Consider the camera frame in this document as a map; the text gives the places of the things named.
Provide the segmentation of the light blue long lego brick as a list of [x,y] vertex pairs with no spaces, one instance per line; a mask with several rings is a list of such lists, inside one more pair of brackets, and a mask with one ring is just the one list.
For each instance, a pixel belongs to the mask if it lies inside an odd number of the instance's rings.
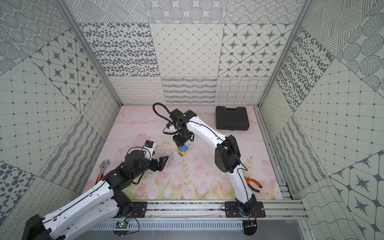
[[189,147],[186,145],[183,145],[181,147],[178,147],[177,149],[179,152],[185,152],[186,153],[188,151]]

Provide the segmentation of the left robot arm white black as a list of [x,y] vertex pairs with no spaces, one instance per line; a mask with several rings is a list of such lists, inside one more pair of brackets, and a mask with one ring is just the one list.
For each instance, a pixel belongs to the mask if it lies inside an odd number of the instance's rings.
[[133,216],[132,200],[123,190],[147,170],[162,171],[168,159],[146,158],[141,150],[128,153],[124,162],[72,202],[44,217],[34,215],[28,219],[22,238],[74,240],[107,219]]

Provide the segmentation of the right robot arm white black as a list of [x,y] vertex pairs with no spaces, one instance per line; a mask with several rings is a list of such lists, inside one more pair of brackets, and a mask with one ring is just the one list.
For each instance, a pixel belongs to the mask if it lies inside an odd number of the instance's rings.
[[234,136],[225,136],[207,126],[191,110],[184,113],[178,109],[170,112],[172,125],[176,130],[173,140],[178,147],[187,141],[193,141],[198,136],[215,150],[215,165],[223,173],[228,174],[232,187],[235,190],[236,202],[242,216],[249,217],[254,211],[256,197],[246,183],[240,160],[241,154]]

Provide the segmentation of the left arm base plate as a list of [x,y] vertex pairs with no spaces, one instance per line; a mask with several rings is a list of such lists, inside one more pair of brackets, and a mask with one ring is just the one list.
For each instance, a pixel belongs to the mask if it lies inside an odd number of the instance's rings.
[[120,210],[121,217],[144,218],[148,202],[131,202]]

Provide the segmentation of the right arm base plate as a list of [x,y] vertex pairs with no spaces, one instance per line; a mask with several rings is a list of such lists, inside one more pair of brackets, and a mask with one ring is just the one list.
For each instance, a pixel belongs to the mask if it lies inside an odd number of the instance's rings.
[[256,202],[250,210],[250,215],[246,216],[239,210],[237,202],[229,201],[224,203],[224,211],[227,218],[265,218],[266,212],[262,202]]

